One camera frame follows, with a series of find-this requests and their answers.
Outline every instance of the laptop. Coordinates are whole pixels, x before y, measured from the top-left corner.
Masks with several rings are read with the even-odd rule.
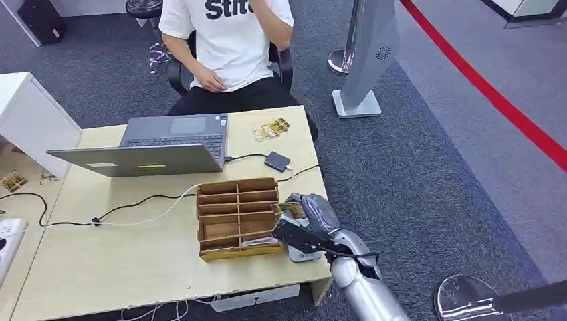
[[[221,172],[227,115],[131,118],[119,147],[48,150],[109,177]]]

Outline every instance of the black power adapter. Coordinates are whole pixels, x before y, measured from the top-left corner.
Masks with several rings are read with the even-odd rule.
[[[276,152],[271,152],[264,161],[264,164],[280,172],[285,171],[289,163],[289,158],[284,157]]]

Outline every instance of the cardboard organizer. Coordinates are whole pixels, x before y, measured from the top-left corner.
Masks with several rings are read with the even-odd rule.
[[[281,243],[243,246],[270,237],[278,220],[271,210],[279,203],[273,178],[199,185],[199,257],[204,261],[281,252]]]

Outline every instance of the light wood desk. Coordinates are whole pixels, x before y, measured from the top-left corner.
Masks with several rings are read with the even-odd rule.
[[[253,129],[278,117],[290,123],[290,131],[280,138],[256,143]],[[125,128],[87,129],[80,146],[118,146]],[[229,115],[227,155],[271,150],[290,158],[290,165],[297,171],[318,163],[303,107]],[[71,166],[50,222],[89,222],[109,209],[149,195],[180,195],[196,183],[289,177],[290,173],[274,171],[263,161],[258,157],[235,160],[226,164],[222,173],[118,179]],[[279,197],[284,200],[292,192],[326,196],[319,169],[281,185]],[[171,203],[151,200],[116,212],[107,221],[143,221],[160,215]],[[147,224],[48,229],[12,320],[49,320],[304,282],[312,282],[314,301],[318,304],[330,284],[331,274],[324,257],[296,264],[284,252],[205,263],[199,259],[197,246],[192,197],[179,202],[167,216]]]
[[[43,167],[24,154],[12,152],[11,144],[0,146],[0,177],[4,177],[12,170],[17,169],[29,182],[16,191],[37,193],[47,202],[47,219],[53,209],[53,204],[62,186],[61,181],[39,184]],[[0,186],[0,196],[9,194],[9,191]],[[6,211],[2,218],[20,217],[29,223],[30,230],[26,231],[16,256],[2,286],[0,287],[0,320],[9,320],[20,295],[27,273],[31,267],[39,242],[43,236],[43,229],[39,228],[38,221],[43,212],[41,199],[33,195],[14,196],[0,200],[0,209]]]

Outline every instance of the black pants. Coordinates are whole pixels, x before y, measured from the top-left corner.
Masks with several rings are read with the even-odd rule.
[[[222,112],[246,112],[299,105],[288,89],[274,77],[260,79],[234,92],[210,92],[200,87],[191,88],[173,105],[168,115],[220,114]],[[313,141],[318,131],[306,113]]]

